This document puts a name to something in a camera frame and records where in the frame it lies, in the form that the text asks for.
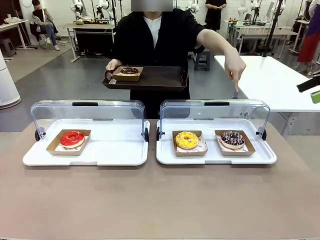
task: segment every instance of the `hair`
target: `hair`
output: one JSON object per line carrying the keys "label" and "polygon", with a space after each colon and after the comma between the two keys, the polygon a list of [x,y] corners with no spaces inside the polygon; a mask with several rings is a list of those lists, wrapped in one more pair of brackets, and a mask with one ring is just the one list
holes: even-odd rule
{"label": "hair", "polygon": [[32,0],[32,5],[38,6],[38,5],[40,5],[40,1],[39,0]]}

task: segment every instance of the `clear plastic lid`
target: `clear plastic lid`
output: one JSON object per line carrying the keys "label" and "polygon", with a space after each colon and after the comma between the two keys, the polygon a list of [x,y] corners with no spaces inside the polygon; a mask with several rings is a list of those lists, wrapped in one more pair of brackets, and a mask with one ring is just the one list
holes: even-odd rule
{"label": "clear plastic lid", "polygon": [[146,139],[145,106],[140,101],[42,100],[31,107],[31,116],[36,126],[35,137],[38,138],[37,140],[45,138],[48,129],[54,123],[62,120],[71,123],[70,126],[73,123],[85,123],[85,121],[141,121],[141,135]]}
{"label": "clear plastic lid", "polygon": [[173,119],[179,119],[181,124],[187,122],[197,124],[196,121],[217,119],[244,119],[253,124],[256,134],[262,138],[269,115],[269,106],[260,100],[168,100],[160,106],[158,139],[165,134],[166,124],[171,124]]}

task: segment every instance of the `donut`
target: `donut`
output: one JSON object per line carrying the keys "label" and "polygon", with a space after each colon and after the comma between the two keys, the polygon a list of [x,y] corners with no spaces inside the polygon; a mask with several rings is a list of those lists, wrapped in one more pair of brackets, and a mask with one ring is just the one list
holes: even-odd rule
{"label": "donut", "polygon": [[245,139],[236,131],[225,131],[221,135],[221,143],[228,149],[239,149],[245,145]]}
{"label": "donut", "polygon": [[69,131],[61,137],[60,144],[67,149],[73,149],[79,147],[84,141],[85,135],[82,132]]}
{"label": "donut", "polygon": [[122,74],[132,75],[132,74],[138,74],[139,70],[136,69],[135,67],[124,67],[124,68],[121,69],[120,72]]}
{"label": "donut", "polygon": [[175,136],[176,144],[182,149],[193,149],[198,145],[198,137],[190,131],[183,131]]}

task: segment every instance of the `cardboard box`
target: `cardboard box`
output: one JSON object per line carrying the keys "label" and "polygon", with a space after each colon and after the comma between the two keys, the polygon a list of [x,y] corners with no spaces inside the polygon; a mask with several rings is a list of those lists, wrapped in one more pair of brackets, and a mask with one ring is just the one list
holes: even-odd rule
{"label": "cardboard box", "polygon": [[[224,151],[223,150],[223,146],[224,145],[218,140],[217,136],[220,137],[225,131],[233,131],[233,132],[238,132],[239,134],[241,134],[243,136],[243,138],[244,138],[245,146],[247,147],[248,151],[247,152],[239,151],[242,148],[240,148],[239,150],[234,149],[233,151]],[[232,157],[238,157],[238,156],[249,157],[252,154],[254,154],[255,151],[256,151],[254,146],[252,145],[251,141],[249,140],[248,136],[242,130],[230,130],[229,129],[229,130],[215,130],[214,132],[215,132],[216,140],[217,140],[217,143],[219,145],[219,148],[220,148],[222,156],[226,156],[226,157],[230,157],[230,156],[232,156]]]}
{"label": "cardboard box", "polygon": [[138,74],[133,74],[132,76],[122,76],[121,70],[124,68],[128,68],[130,66],[119,66],[112,74],[113,78],[117,81],[124,81],[124,82],[138,82],[141,76],[142,71],[144,68],[142,66],[133,66],[132,68],[138,69]]}
{"label": "cardboard box", "polygon": [[[62,136],[68,132],[72,131],[79,131],[84,134],[84,137],[87,137],[83,144],[81,145],[81,148],[79,151],[55,151],[57,146],[60,144],[60,139]],[[87,142],[90,139],[91,130],[83,130],[83,129],[63,129],[61,130],[58,135],[52,140],[52,142],[49,144],[49,146],[46,148],[46,150],[51,155],[59,155],[59,156],[80,156],[82,151],[85,149]]]}
{"label": "cardboard box", "polygon": [[190,130],[181,130],[181,131],[173,131],[172,132],[172,140],[173,140],[173,149],[174,149],[174,152],[175,152],[175,155],[177,157],[198,157],[198,156],[204,156],[206,155],[207,151],[208,151],[208,146],[207,146],[207,143],[205,143],[206,145],[206,151],[198,151],[198,152],[177,152],[177,143],[176,143],[176,136],[179,134],[179,133],[182,133],[182,132],[191,132],[191,133],[194,133],[198,138],[202,135],[202,131],[190,131]]}

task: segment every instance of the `hand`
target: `hand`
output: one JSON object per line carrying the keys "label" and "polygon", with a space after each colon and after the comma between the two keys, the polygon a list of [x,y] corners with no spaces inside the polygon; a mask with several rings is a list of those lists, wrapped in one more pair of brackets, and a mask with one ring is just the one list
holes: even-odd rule
{"label": "hand", "polygon": [[225,69],[226,75],[229,79],[233,80],[235,91],[239,92],[238,82],[247,65],[241,59],[237,49],[235,49],[234,47],[229,47],[224,52],[224,56],[225,56],[224,69]]}
{"label": "hand", "polygon": [[113,71],[115,70],[118,66],[122,65],[122,63],[118,59],[112,59],[108,65],[105,67],[107,71]]}

